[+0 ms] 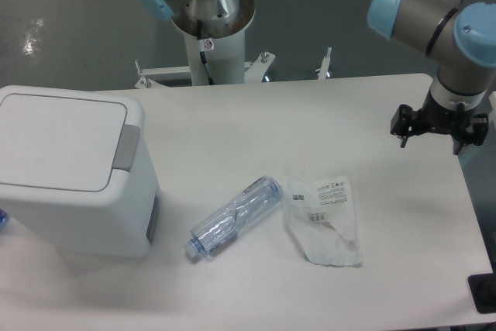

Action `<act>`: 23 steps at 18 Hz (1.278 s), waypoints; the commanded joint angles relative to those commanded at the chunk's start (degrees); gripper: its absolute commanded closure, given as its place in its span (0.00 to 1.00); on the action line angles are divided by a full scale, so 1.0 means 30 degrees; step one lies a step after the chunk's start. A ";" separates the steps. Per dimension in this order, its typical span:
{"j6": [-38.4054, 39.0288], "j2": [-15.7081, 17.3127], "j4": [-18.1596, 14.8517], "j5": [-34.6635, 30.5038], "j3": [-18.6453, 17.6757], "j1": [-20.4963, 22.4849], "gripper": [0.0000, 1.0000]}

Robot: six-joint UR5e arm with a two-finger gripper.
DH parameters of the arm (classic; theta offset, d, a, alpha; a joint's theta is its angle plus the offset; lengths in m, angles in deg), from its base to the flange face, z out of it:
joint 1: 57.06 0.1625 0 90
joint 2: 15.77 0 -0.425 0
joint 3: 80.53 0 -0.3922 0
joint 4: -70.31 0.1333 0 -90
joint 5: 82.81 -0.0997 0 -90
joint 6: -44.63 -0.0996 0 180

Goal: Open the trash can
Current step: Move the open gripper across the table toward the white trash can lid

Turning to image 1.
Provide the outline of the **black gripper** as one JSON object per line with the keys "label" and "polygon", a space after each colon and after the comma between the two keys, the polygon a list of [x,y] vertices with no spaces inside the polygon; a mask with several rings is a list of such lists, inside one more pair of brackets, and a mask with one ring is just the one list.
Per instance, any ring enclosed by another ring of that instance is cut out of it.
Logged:
{"label": "black gripper", "polygon": [[447,109],[440,105],[430,92],[419,110],[401,104],[391,119],[390,134],[405,148],[408,139],[424,133],[451,135],[453,154],[459,155],[464,147],[481,146],[488,133],[488,114],[474,116],[475,109],[467,109],[462,102]]}

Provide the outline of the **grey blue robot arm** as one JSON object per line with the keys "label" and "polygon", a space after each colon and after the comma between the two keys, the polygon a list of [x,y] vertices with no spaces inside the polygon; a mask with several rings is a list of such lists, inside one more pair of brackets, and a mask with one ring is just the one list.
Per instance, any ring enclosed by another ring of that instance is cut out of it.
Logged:
{"label": "grey blue robot arm", "polygon": [[[195,85],[245,84],[245,32],[254,0],[140,0],[156,19],[184,36]],[[453,151],[480,146],[489,119],[476,109],[495,78],[495,7],[465,0],[372,0],[367,24],[437,62],[436,77],[420,109],[400,105],[391,134],[451,136]]]}

